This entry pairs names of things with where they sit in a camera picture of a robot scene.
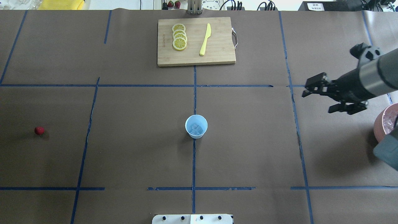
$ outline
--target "pink bowl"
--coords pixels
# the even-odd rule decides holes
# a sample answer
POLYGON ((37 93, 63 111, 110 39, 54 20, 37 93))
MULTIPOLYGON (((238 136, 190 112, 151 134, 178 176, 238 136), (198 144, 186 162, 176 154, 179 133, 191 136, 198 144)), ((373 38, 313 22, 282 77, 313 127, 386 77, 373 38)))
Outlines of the pink bowl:
POLYGON ((398 103, 384 109, 376 118, 373 132, 378 142, 394 130, 394 123, 398 116, 398 103))

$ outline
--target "brown table surface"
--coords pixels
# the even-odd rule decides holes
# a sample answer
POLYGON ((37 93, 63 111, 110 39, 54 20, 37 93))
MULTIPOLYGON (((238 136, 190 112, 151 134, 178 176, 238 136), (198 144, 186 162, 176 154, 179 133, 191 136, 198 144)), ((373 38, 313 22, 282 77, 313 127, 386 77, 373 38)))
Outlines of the brown table surface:
POLYGON ((398 171, 372 149, 398 94, 349 116, 301 92, 354 69, 355 44, 397 48, 398 14, 197 17, 224 16, 236 64, 159 68, 158 19, 185 10, 0 11, 0 223, 395 223, 398 171), (209 123, 196 141, 184 129, 194 113, 209 123))

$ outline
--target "red berry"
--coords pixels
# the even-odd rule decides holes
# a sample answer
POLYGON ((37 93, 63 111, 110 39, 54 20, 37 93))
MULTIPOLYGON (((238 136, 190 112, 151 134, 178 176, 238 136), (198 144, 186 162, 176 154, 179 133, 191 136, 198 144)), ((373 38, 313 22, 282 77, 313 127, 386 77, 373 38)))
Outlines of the red berry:
POLYGON ((43 127, 35 127, 35 133, 37 134, 37 135, 42 135, 42 134, 44 134, 44 128, 43 127))
POLYGON ((169 7, 169 8, 174 7, 174 3, 172 1, 169 1, 169 3, 167 4, 167 7, 169 7))
POLYGON ((176 2, 174 3, 174 5, 176 6, 176 8, 180 8, 180 7, 181 7, 181 3, 180 3, 179 1, 176 1, 176 2))

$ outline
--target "yellow cloth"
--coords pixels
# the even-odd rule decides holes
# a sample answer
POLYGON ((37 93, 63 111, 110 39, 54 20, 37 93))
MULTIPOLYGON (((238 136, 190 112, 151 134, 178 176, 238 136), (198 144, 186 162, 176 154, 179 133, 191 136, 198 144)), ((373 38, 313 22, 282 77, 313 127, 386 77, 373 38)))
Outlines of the yellow cloth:
POLYGON ((43 0, 39 10, 80 10, 83 0, 43 0))

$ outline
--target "knife handle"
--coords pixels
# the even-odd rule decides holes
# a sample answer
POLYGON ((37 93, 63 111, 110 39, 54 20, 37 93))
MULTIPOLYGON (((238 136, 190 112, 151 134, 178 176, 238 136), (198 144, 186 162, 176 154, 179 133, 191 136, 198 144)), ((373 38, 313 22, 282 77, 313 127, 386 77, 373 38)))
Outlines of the knife handle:
POLYGON ((205 53, 206 53, 207 39, 208 39, 208 38, 205 38, 205 39, 203 40, 202 47, 200 48, 200 51, 199 51, 199 55, 200 55, 200 56, 203 56, 203 55, 205 55, 205 53))

